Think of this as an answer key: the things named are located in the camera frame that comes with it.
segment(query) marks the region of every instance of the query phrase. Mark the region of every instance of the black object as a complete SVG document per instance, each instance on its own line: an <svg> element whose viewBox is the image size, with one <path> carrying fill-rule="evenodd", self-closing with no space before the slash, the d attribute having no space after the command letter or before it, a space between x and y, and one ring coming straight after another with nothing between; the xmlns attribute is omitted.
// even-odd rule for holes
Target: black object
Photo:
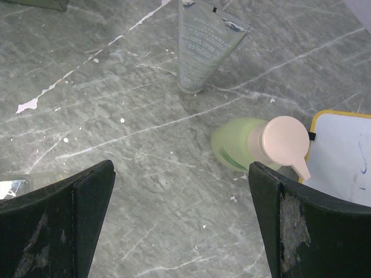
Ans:
<svg viewBox="0 0 371 278"><path fill-rule="evenodd" d="M314 132L310 132L310 131L308 131L308 134L309 134L309 140L314 141L316 134Z"/></svg>
<svg viewBox="0 0 371 278"><path fill-rule="evenodd" d="M86 278L115 182L111 161L0 201L1 278Z"/></svg>
<svg viewBox="0 0 371 278"><path fill-rule="evenodd" d="M40 8L61 10L62 12L67 10L68 4L68 0L6 0L6 1L28 6L36 6Z"/></svg>
<svg viewBox="0 0 371 278"><path fill-rule="evenodd" d="M254 162L250 190L272 278L371 277L371 207Z"/></svg>

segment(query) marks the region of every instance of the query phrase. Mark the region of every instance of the translucent green bottle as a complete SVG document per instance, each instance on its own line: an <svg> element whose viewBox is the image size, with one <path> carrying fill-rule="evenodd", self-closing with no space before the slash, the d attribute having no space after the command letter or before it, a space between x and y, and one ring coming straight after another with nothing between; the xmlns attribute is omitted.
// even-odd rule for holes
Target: translucent green bottle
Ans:
<svg viewBox="0 0 371 278"><path fill-rule="evenodd" d="M273 170L292 166L304 180L310 174L304 157L309 149L308 131L297 119L280 116L271 121L234 119L211 137L215 157L231 170L249 171L259 161Z"/></svg>

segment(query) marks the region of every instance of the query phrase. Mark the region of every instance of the white board with yellow border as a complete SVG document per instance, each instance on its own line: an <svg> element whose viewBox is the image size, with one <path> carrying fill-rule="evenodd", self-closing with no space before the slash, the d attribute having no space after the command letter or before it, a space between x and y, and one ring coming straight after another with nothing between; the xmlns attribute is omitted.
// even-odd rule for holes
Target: white board with yellow border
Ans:
<svg viewBox="0 0 371 278"><path fill-rule="evenodd" d="M311 178L303 184L328 195L371 207L371 115L325 110L307 155Z"/></svg>

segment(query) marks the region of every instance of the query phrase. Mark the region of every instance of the marble tile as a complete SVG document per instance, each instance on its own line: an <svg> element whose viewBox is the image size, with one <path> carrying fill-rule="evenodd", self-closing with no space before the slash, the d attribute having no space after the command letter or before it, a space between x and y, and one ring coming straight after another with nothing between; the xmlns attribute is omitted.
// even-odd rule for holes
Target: marble tile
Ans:
<svg viewBox="0 0 371 278"><path fill-rule="evenodd" d="M176 88L175 0L0 2L0 173L115 165L90 278L269 277L248 182L215 160L212 132L371 113L371 36L342 2L207 2L253 28L197 96Z"/></svg>

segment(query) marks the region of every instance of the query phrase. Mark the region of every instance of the gray tube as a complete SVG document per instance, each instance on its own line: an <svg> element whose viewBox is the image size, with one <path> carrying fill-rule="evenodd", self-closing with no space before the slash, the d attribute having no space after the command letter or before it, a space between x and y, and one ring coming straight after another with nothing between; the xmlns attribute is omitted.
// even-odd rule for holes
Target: gray tube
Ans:
<svg viewBox="0 0 371 278"><path fill-rule="evenodd" d="M177 84L183 92L197 94L250 25L201 0L178 0L178 13Z"/></svg>

